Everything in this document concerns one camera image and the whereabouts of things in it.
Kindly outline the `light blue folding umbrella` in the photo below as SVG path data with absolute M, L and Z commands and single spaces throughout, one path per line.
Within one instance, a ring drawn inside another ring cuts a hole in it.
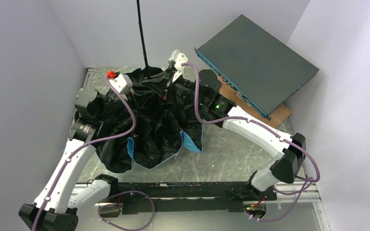
M 202 151 L 202 125 L 194 117 L 194 104 L 167 103 L 150 88 L 142 85 L 143 69 L 127 75 L 133 82 L 127 96 L 126 109 L 116 94 L 106 94 L 111 108 L 100 119 L 111 130 L 110 139 L 96 150 L 99 161 L 107 170 L 124 173 L 133 163 L 151 169 L 182 148 Z

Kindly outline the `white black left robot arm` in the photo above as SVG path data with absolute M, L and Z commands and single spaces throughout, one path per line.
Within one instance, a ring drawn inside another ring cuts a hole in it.
M 118 183 L 101 174 L 77 195 L 72 194 L 86 163 L 111 134 L 100 119 L 106 111 L 106 98 L 97 89 L 81 88 L 75 108 L 75 121 L 59 164 L 34 202 L 19 210 L 19 217 L 32 231 L 74 231 L 81 213 L 106 199 Z

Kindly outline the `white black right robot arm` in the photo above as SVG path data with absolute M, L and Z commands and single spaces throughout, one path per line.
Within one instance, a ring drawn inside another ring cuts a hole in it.
M 182 100 L 194 104 L 194 117 L 200 124 L 215 124 L 258 144 L 273 157 L 273 162 L 254 172 L 247 184 L 261 195 L 278 182 L 293 183 L 308 156 L 305 138 L 290 136 L 251 117 L 241 107 L 220 93 L 223 81 L 212 70 L 196 72 L 195 82 L 182 78 L 182 69 L 170 66 L 165 71 L 140 82 L 163 100 Z

